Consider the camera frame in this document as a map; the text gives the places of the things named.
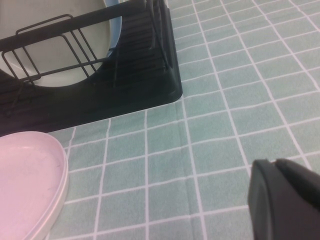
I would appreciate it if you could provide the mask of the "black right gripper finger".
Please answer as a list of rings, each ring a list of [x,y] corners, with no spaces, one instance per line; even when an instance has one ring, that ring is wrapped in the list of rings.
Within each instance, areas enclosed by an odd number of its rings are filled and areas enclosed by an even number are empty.
[[[320,176],[294,161],[255,160],[247,202],[255,240],[320,238]]]

